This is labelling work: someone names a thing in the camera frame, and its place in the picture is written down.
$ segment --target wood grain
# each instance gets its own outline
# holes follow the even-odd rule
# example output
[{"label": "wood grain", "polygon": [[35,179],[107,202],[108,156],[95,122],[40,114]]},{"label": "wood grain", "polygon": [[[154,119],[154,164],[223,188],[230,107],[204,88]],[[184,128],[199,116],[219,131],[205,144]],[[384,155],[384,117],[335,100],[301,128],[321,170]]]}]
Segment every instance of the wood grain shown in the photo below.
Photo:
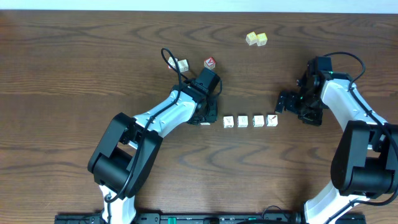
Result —
[{"label": "wood grain", "polygon": [[[245,35],[266,32],[264,47]],[[140,114],[167,97],[176,75],[160,49],[190,63],[210,56],[223,79],[219,113],[274,110],[296,89],[307,60],[344,50],[367,65],[357,85],[368,103],[398,123],[398,17],[370,14],[184,12],[0,12],[0,223],[52,223],[58,213],[103,208],[86,170],[111,118]],[[355,76],[353,59],[334,69]],[[330,179],[341,138],[330,111],[321,127],[284,113],[275,128],[183,124],[162,144],[139,208],[163,212],[300,209]],[[360,205],[368,223],[396,223],[398,203]]]}]

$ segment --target black cable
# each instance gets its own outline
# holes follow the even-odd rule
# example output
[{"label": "black cable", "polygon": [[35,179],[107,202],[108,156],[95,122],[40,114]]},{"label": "black cable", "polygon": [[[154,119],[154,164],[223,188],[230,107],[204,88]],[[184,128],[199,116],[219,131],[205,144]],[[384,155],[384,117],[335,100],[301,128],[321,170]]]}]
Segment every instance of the black cable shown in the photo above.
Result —
[{"label": "black cable", "polygon": [[[166,60],[166,58],[164,57],[163,51],[167,51],[167,52],[169,53],[169,55],[171,56],[171,58],[172,58],[173,61],[174,61],[175,67],[176,67],[177,69],[174,69],[173,66],[171,66],[171,64],[169,64],[169,62],[168,62],[168,61]],[[144,143],[145,135],[146,135],[146,132],[147,132],[147,130],[148,130],[149,125],[153,122],[153,120],[155,120],[155,118],[156,118],[159,114],[163,113],[165,110],[169,109],[171,106],[173,106],[174,104],[176,104],[177,101],[178,101],[178,99],[180,98],[181,87],[182,87],[182,79],[181,79],[181,76],[183,76],[183,75],[181,74],[181,72],[180,72],[180,67],[179,67],[179,65],[178,65],[178,63],[177,63],[177,61],[176,61],[174,55],[171,53],[171,51],[170,51],[169,49],[162,48],[162,50],[160,51],[160,53],[162,54],[162,58],[163,58],[163,60],[167,63],[167,65],[170,66],[171,68],[173,68],[173,70],[174,70],[175,72],[177,72],[177,75],[178,75],[178,93],[177,93],[177,96],[175,97],[175,99],[173,100],[173,102],[171,102],[169,105],[165,106],[164,108],[162,108],[161,110],[159,110],[158,112],[156,112],[155,114],[153,114],[151,117],[149,117],[148,122],[146,123],[144,129],[142,130],[142,136],[141,136],[141,139],[140,139],[139,144],[138,144],[138,146],[137,146],[136,155],[134,156],[134,161],[132,162],[132,166],[131,166],[130,173],[129,173],[129,175],[128,175],[128,177],[127,177],[127,179],[126,179],[126,181],[125,181],[125,183],[124,183],[124,185],[123,185],[123,187],[122,187],[122,189],[121,189],[113,198],[109,199],[107,196],[105,196],[105,198],[104,198],[104,201],[105,201],[106,203],[108,203],[108,206],[110,206],[110,205],[109,205],[110,203],[116,201],[116,200],[120,197],[120,195],[122,195],[122,194],[124,193],[124,191],[127,189],[127,186],[130,184],[130,181],[131,181],[131,179],[132,179],[132,177],[133,177],[134,170],[136,169],[136,166],[137,166],[138,157],[139,157],[139,154],[140,154],[140,152],[141,152],[141,147],[142,147],[142,144]]]},{"label": "black cable", "polygon": [[285,217],[286,219],[289,220],[289,218],[286,216],[285,212],[284,212],[281,208],[279,208],[278,206],[276,206],[276,205],[268,206],[268,207],[262,212],[262,214],[261,214],[261,218],[262,218],[262,219],[264,219],[264,215],[267,213],[268,209],[270,209],[270,208],[278,208],[280,211],[282,211],[282,213],[284,214],[284,217]]},{"label": "black cable", "polygon": [[289,224],[288,222],[278,221],[278,220],[245,220],[243,222],[238,222],[236,224],[255,224],[255,223],[264,223],[264,224]]},{"label": "black cable", "polygon": [[[328,57],[331,55],[349,55],[353,58],[355,58],[357,61],[360,62],[360,64],[362,65],[362,72],[353,80],[350,81],[349,85],[348,85],[348,91],[351,94],[351,96],[355,99],[355,101],[360,105],[360,107],[362,107],[362,109],[365,111],[365,113],[373,119],[374,122],[376,122],[376,124],[381,128],[381,130],[383,131],[383,134],[388,138],[390,144],[392,145],[392,147],[394,148],[396,157],[398,159],[398,146],[397,143],[395,142],[395,140],[392,138],[390,132],[386,129],[386,127],[373,115],[373,111],[367,109],[367,107],[361,102],[361,100],[359,100],[359,98],[356,96],[354,90],[355,88],[353,88],[353,83],[358,80],[359,78],[361,78],[361,76],[365,73],[366,67],[364,62],[357,57],[356,55],[353,55],[351,53],[348,52],[333,52],[330,54],[325,54],[324,57]],[[365,205],[372,205],[372,206],[384,206],[384,205],[388,205],[389,203],[393,202],[398,196],[398,187],[394,190],[394,193],[391,195],[391,197],[383,202],[364,202],[361,200],[353,200],[351,201],[349,204],[347,204],[345,207],[343,207],[339,212],[337,212],[336,214],[334,214],[332,217],[329,218],[329,220],[327,221],[327,223],[330,223],[330,221],[332,221],[333,219],[335,219],[338,215],[340,215],[341,213],[343,213],[345,210],[347,210],[350,207],[354,207],[356,203],[361,203],[361,204],[365,204]]]},{"label": "black cable", "polygon": [[107,209],[108,209],[108,224],[111,224],[111,218],[112,218],[112,213],[111,213],[111,204],[107,203]]}]

